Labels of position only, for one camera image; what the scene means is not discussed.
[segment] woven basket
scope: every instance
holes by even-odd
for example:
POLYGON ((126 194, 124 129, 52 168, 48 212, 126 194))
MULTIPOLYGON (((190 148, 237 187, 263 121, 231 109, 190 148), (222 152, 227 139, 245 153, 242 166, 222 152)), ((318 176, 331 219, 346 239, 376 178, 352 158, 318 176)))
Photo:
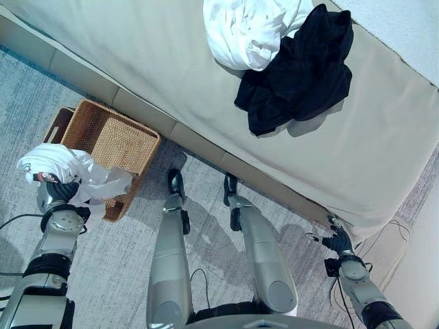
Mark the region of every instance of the woven basket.
MULTIPOLYGON (((45 141, 48 141, 50 136, 58 136, 52 143, 59 143, 56 139, 62 135, 69 111, 71 110, 61 109, 49 128, 45 141)), ((128 194, 106 200, 104 219, 117 221, 130 207, 160 141, 160 135, 154 130, 85 99, 74 111, 60 142, 69 149, 88 152, 97 163, 107 169, 119 167, 134 174, 128 194)))

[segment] basket handle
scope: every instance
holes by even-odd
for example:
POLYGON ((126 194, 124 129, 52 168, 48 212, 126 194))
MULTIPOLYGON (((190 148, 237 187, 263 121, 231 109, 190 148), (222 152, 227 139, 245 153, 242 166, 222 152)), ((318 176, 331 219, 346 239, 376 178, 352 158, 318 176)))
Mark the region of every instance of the basket handle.
POLYGON ((53 119, 49 129, 44 136, 43 143, 61 143, 62 137, 66 132, 67 126, 73 116, 74 109, 61 108, 56 117, 53 119))

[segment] bed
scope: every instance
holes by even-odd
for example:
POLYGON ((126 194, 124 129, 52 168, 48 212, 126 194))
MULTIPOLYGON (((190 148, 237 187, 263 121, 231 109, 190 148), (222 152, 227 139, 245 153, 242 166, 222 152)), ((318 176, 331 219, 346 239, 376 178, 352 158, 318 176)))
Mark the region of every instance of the bed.
POLYGON ((202 0, 0 4, 1 44, 305 218, 334 212, 355 241, 392 218, 439 141, 437 87, 357 24, 338 109, 306 134, 257 138, 233 104, 242 72, 207 45, 202 0))

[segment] mattress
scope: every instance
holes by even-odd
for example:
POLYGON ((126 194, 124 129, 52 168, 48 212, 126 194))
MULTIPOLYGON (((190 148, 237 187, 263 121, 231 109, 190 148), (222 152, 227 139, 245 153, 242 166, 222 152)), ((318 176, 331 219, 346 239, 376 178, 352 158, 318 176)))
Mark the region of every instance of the mattress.
POLYGON ((257 138, 233 104, 242 72, 219 65, 207 45, 202 0, 0 3, 169 116, 341 216, 361 239, 392 218, 439 140, 438 89, 356 24, 345 61, 353 73, 349 96, 314 131, 257 138))

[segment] silver robot leg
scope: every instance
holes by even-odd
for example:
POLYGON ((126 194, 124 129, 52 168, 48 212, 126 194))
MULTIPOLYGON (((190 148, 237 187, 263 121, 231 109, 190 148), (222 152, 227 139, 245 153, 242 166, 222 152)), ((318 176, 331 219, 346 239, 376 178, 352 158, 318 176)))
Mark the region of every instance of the silver robot leg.
POLYGON ((193 313, 181 208, 177 193, 163 207, 147 292, 148 328, 181 328, 193 313))
POLYGON ((296 315, 296 287, 267 219, 244 197, 232 194, 228 202, 232 229, 242 230, 244 235, 255 300, 273 313, 296 315))

